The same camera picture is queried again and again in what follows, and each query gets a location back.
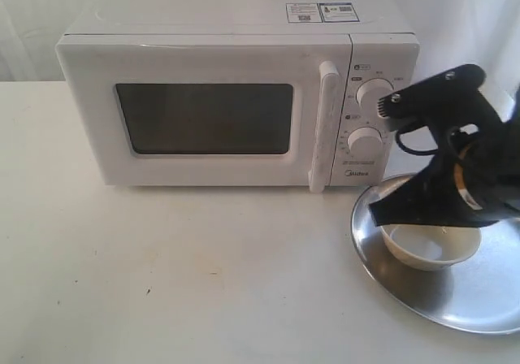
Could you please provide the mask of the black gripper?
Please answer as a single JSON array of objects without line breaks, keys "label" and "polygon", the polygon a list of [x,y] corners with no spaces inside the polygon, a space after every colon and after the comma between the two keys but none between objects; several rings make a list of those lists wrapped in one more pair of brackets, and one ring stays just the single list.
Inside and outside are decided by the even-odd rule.
[{"label": "black gripper", "polygon": [[512,124],[425,127],[437,144],[430,163],[370,204],[375,225],[481,228],[511,218],[512,150],[506,143]]}]

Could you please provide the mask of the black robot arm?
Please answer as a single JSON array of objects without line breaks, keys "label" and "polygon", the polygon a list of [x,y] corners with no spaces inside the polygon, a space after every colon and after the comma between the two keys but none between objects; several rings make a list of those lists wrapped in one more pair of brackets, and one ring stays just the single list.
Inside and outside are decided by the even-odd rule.
[{"label": "black robot arm", "polygon": [[438,149],[402,186],[370,204],[377,226],[482,228],[519,216],[519,108],[503,122],[483,99],[424,118]]}]

